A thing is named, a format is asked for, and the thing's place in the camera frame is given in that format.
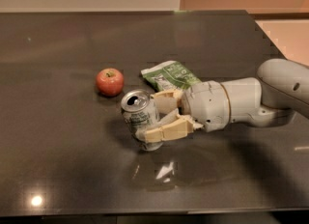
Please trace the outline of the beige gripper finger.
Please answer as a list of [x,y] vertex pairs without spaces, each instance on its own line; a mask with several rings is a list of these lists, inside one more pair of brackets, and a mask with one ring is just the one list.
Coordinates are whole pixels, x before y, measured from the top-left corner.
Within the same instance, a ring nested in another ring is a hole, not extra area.
[[139,128],[136,138],[145,143],[165,142],[184,138],[203,127],[190,115],[182,115],[175,109],[153,125]]
[[170,114],[172,112],[178,114],[182,106],[183,91],[179,89],[169,89],[151,94],[157,111],[160,114]]

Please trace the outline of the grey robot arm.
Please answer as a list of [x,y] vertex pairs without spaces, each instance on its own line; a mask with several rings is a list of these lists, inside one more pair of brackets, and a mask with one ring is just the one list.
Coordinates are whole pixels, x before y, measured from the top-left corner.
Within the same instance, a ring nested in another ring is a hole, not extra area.
[[295,113],[309,118],[309,69],[294,61],[270,59],[259,66],[254,77],[160,91],[153,100],[165,117],[137,129],[136,137],[147,144],[184,138],[200,128],[220,130],[234,123],[282,126]]

